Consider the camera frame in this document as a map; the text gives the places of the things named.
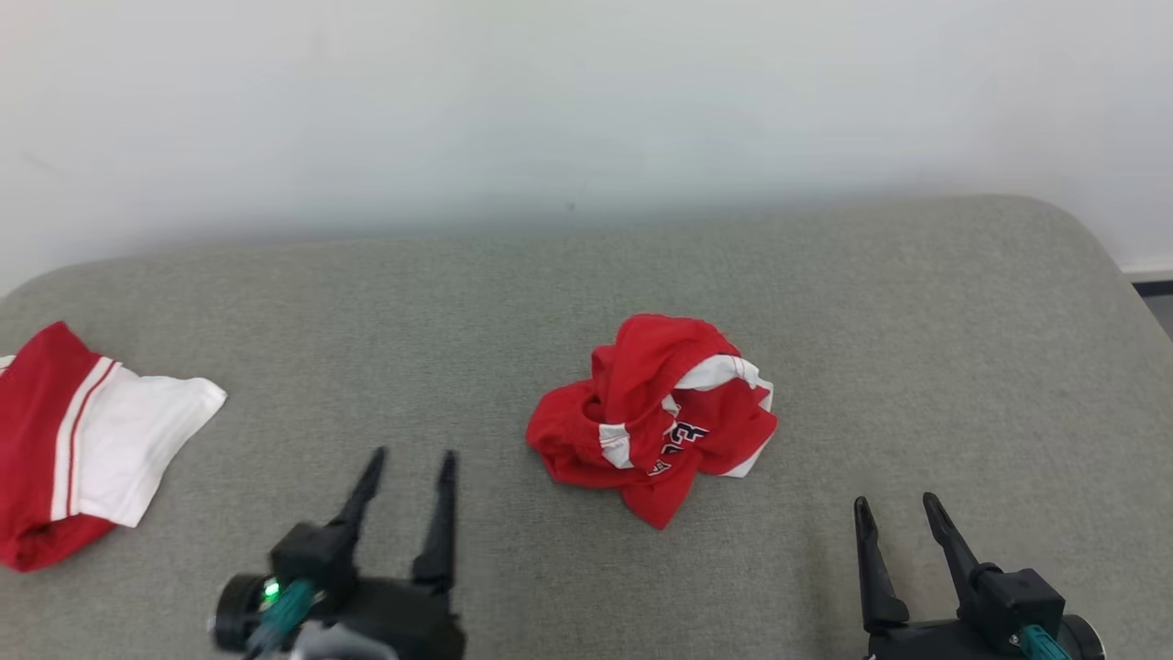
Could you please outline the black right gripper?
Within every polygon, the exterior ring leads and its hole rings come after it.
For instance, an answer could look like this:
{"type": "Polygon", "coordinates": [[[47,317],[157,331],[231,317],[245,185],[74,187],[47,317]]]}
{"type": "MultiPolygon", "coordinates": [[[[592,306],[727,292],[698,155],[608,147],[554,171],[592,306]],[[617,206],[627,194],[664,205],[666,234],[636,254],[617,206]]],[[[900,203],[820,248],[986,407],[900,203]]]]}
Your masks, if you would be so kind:
{"type": "MultiPolygon", "coordinates": [[[[933,538],[944,553],[960,611],[970,610],[975,598],[971,574],[979,562],[940,497],[925,492],[922,504],[933,538]]],[[[853,502],[853,515],[863,628],[883,633],[869,638],[866,659],[1106,659],[1101,637],[1077,615],[1064,615],[1053,635],[1038,625],[1023,627],[1003,646],[986,642],[976,628],[960,620],[906,627],[909,610],[893,588],[877,522],[866,497],[853,502]]]]}

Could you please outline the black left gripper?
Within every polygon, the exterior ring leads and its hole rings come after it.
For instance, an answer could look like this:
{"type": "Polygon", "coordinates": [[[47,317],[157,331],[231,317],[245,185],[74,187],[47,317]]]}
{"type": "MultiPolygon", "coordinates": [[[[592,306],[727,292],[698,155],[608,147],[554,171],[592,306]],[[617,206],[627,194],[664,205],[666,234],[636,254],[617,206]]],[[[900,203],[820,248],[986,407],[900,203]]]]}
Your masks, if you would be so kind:
{"type": "MultiPolygon", "coordinates": [[[[326,528],[339,535],[361,535],[367,506],[377,497],[387,448],[369,454],[355,487],[326,528]]],[[[435,483],[435,503],[422,551],[411,564],[411,581],[360,577],[341,600],[317,598],[304,622],[290,631],[282,652],[292,651],[301,632],[314,625],[344,625],[350,631],[385,642],[401,659],[461,659],[466,635],[450,610],[448,594],[455,584],[457,515],[457,454],[445,453],[435,483]]],[[[243,655],[248,638],[262,622],[264,611],[280,596],[270,574],[231,577],[216,605],[216,648],[243,655]]]]}

